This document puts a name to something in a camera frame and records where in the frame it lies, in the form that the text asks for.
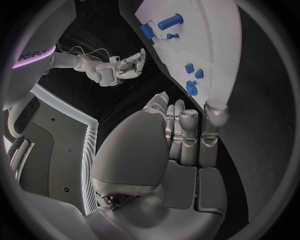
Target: white trim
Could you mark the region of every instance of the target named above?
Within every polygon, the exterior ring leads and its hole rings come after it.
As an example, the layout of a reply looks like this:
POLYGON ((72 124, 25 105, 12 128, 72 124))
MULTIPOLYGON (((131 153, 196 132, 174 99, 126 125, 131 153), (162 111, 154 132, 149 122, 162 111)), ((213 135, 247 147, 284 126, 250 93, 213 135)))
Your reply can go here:
POLYGON ((57 98, 51 92, 41 87, 39 84, 36 84, 32 88, 31 92, 35 94, 38 99, 42 100, 43 102, 62 112, 63 114, 88 125, 90 128, 98 129, 99 123, 96 119, 57 98))

